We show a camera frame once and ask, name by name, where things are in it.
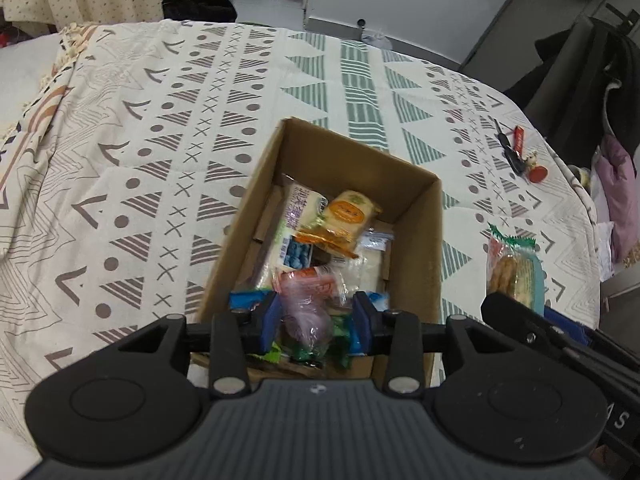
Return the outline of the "black jacket on chair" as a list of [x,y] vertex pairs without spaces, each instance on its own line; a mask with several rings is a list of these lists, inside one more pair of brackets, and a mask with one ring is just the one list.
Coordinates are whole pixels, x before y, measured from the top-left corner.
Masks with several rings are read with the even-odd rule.
[[617,28],[581,18],[535,42],[541,63],[504,94],[568,164],[589,166],[608,134],[639,147],[639,47]]

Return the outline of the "brown cardboard box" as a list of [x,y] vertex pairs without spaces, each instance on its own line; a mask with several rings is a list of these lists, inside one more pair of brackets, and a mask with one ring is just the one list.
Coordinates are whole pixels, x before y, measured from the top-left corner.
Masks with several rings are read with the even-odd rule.
[[326,362],[334,314],[357,327],[353,378],[398,398],[426,386],[422,327],[440,297],[442,185],[429,171],[298,118],[282,120],[210,278],[209,388],[252,390],[245,359],[276,339]]

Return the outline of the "purple snack packet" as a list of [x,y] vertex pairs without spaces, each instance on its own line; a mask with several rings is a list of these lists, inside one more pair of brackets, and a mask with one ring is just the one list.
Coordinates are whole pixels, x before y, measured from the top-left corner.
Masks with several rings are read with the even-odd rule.
[[308,354],[323,354],[332,339],[332,320],[326,300],[301,302],[281,295],[285,329]]

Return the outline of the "white blueberry snack pack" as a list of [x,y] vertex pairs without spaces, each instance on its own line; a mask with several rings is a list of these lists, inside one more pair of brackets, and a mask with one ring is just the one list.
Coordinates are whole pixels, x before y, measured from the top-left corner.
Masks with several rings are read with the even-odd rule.
[[303,185],[288,174],[282,176],[276,210],[268,216],[262,247],[258,252],[252,284],[257,289],[270,289],[278,271],[308,268],[311,244],[296,240],[299,229],[313,222],[328,206],[321,193]]

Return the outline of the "blue snack packet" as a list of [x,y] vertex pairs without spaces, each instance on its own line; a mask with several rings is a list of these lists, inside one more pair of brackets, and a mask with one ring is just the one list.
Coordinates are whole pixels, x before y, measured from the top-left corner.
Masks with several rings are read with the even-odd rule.
[[[270,292],[256,290],[256,292],[232,292],[230,295],[230,309],[234,313],[250,313],[268,299]],[[366,292],[368,299],[376,310],[388,310],[388,294]],[[362,344],[356,332],[355,321],[350,313],[330,314],[326,299],[306,301],[302,304],[294,301],[292,309],[282,306],[280,297],[276,295],[276,317],[266,321],[268,327],[262,329],[270,334],[270,330],[278,330],[283,324],[285,335],[293,342],[286,346],[290,348],[290,357],[294,361],[321,360],[331,352],[340,356],[364,356]],[[276,332],[271,337],[271,350],[277,347]]]

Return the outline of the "orange sausage snack pack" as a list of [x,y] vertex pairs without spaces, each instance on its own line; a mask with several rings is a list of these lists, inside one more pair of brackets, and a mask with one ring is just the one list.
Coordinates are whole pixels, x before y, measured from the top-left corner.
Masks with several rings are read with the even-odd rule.
[[332,266],[279,271],[272,284],[278,294],[301,302],[330,300],[344,306],[349,293],[343,274]]

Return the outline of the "green snack packet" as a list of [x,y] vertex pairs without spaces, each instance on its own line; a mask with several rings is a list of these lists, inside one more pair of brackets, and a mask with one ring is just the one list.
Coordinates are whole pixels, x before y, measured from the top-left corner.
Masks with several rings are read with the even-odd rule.
[[352,316],[331,315],[330,320],[329,335],[310,346],[284,332],[279,339],[273,341],[266,354],[249,354],[248,358],[250,362],[260,365],[295,365],[310,370],[326,370],[333,366],[341,372],[349,370],[352,367],[352,347],[360,349],[359,340],[352,331]]

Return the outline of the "green-edged biscuit snack pack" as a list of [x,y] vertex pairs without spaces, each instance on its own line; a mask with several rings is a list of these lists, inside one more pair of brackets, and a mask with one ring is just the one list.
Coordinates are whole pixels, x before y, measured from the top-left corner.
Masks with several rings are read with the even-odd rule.
[[489,223],[486,294],[500,292],[544,314],[544,270],[533,237],[502,234]]

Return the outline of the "red strip keychain charm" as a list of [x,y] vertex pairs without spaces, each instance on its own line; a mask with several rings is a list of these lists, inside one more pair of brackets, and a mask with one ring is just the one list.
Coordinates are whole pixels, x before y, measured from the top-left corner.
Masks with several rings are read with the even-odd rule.
[[518,154],[520,159],[523,159],[524,148],[524,129],[521,126],[516,126],[513,130],[513,151]]

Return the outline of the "pink pillow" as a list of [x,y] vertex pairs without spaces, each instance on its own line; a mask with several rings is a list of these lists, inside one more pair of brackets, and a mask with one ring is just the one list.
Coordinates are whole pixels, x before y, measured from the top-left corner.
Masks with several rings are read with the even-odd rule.
[[613,222],[612,255],[621,263],[639,241],[639,206],[634,164],[620,141],[611,133],[600,144],[594,163],[608,204],[608,218]]

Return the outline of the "orange cracker snack pack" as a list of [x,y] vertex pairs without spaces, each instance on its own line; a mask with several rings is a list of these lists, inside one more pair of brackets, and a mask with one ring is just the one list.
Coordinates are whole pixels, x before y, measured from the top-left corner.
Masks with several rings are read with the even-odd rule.
[[320,214],[302,224],[294,238],[302,244],[319,246],[329,254],[356,259],[359,237],[381,212],[382,208],[367,195],[344,191]]

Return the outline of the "red round keychain tag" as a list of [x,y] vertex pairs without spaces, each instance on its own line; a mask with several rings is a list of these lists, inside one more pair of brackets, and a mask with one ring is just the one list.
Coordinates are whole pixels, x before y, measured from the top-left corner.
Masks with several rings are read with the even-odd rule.
[[540,183],[548,176],[548,169],[544,166],[530,166],[527,171],[528,180],[532,183]]

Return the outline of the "patterned white bed blanket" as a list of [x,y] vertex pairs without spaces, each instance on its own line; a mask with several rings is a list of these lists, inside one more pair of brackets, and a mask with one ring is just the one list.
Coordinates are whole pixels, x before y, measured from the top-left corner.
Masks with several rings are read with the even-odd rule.
[[[355,40],[170,22],[74,26],[1,53],[1,474],[38,454],[32,387],[198,310],[274,128],[298,117],[442,181],[442,314],[477,314],[488,224],[533,237],[547,304],[600,320],[593,212],[522,111],[468,76]],[[524,129],[525,174],[513,148]],[[540,183],[530,166],[544,166]]]

